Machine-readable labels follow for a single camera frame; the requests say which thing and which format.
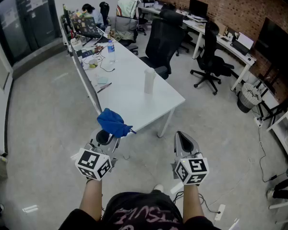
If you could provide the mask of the grey chair with draped jacket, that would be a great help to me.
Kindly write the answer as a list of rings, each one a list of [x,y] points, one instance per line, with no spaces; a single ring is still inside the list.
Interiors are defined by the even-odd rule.
[[[115,38],[129,51],[138,55],[136,38],[138,36],[138,4],[140,0],[119,0],[114,22]]]

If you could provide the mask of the black mesh office chair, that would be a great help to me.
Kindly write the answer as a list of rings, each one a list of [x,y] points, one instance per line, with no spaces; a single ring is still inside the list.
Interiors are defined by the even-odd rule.
[[[196,73],[202,76],[202,79],[197,84],[194,84],[194,87],[197,88],[205,80],[209,81],[214,88],[213,95],[218,92],[214,82],[221,84],[221,79],[217,78],[217,76],[230,77],[234,69],[233,65],[226,63],[221,57],[215,55],[218,34],[219,27],[214,22],[209,21],[206,23],[204,53],[202,56],[197,57],[198,66],[202,72],[193,69],[190,71],[191,74]]]
[[[140,57],[140,60],[153,68],[164,80],[171,74],[171,58],[185,37],[182,24],[182,14],[172,10],[162,10],[159,18],[152,21],[151,33],[145,50],[146,56]]]

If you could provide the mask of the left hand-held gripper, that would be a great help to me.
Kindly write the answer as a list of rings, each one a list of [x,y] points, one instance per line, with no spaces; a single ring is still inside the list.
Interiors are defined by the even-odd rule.
[[[115,151],[120,144],[121,138],[98,128],[91,134],[91,140],[85,147],[80,148],[75,160],[78,171],[88,179],[101,181],[111,172],[117,162]]]

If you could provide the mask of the person's black printed shirt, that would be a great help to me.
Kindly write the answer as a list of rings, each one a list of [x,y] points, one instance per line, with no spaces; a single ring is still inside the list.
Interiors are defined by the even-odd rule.
[[[100,221],[81,209],[73,210],[59,230],[220,230],[204,216],[183,222],[164,193],[125,192],[111,198]]]

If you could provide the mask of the grey desk divider panel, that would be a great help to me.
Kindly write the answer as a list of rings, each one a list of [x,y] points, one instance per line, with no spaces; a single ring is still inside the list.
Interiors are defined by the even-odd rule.
[[[101,105],[99,102],[99,98],[97,96],[97,92],[95,91],[90,79],[88,78],[86,71],[84,70],[83,66],[81,65],[81,62],[80,62],[80,60],[76,54],[76,51],[74,50],[72,45],[71,45],[71,50],[72,50],[73,61],[75,63],[78,74],[82,80],[82,83],[86,89],[86,92],[87,92],[89,98],[91,99],[91,101],[93,103],[93,106],[95,107],[97,114],[99,115],[102,112],[102,108],[101,108]]]

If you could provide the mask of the white cup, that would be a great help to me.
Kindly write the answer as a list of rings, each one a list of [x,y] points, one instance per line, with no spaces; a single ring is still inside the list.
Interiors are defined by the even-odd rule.
[[[145,71],[144,79],[144,92],[147,94],[153,93],[154,80],[156,77],[156,71],[153,68],[147,68]]]

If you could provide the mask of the dark glass double door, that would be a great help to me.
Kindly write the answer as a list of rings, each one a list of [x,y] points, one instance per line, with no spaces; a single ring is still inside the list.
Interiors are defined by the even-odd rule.
[[[59,37],[54,0],[0,0],[0,44],[11,65]]]

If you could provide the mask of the person's right forearm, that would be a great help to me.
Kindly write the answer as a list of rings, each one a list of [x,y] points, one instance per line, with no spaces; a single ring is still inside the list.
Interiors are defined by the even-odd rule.
[[[185,185],[183,196],[183,223],[194,217],[203,217],[197,185]]]

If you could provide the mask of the person's left forearm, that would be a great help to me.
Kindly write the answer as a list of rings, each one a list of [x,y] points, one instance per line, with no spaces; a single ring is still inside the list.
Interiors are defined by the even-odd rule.
[[[91,215],[102,212],[102,180],[90,179],[86,182],[80,209]]]

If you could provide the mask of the large black wall television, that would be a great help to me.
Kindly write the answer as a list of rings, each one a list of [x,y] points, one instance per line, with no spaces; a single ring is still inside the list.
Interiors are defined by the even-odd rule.
[[[254,48],[279,69],[288,72],[288,34],[265,18]]]

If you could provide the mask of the black desktop monitor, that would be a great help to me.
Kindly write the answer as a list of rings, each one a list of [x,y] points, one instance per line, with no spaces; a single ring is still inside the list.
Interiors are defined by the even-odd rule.
[[[67,34],[70,34],[71,30],[72,30],[72,26],[71,26],[71,21],[70,21],[70,17],[69,17],[69,12],[68,12],[65,4],[63,4],[62,6],[63,6],[64,19],[65,19],[66,32],[67,32]]]

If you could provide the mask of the sticker-covered laptop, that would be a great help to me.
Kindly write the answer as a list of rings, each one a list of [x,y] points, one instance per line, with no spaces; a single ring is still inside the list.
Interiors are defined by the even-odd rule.
[[[100,38],[102,33],[93,17],[78,17],[71,20],[77,34],[87,38]]]

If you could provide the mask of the blue cloth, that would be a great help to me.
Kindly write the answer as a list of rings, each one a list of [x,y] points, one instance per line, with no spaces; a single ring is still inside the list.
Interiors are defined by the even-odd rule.
[[[112,134],[116,138],[126,137],[130,132],[136,134],[132,129],[133,126],[126,125],[122,117],[109,108],[104,109],[104,111],[97,117],[97,121],[103,130]]]

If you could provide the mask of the black computer monitor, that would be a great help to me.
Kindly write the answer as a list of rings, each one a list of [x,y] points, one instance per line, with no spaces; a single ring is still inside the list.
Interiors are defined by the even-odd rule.
[[[197,17],[206,18],[208,4],[199,0],[190,0],[189,12]]]

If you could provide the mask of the open laptop white lid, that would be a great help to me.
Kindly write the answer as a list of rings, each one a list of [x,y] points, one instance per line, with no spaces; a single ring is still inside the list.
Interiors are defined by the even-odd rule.
[[[231,46],[244,56],[249,53],[253,44],[254,41],[241,32],[235,33],[231,42]]]

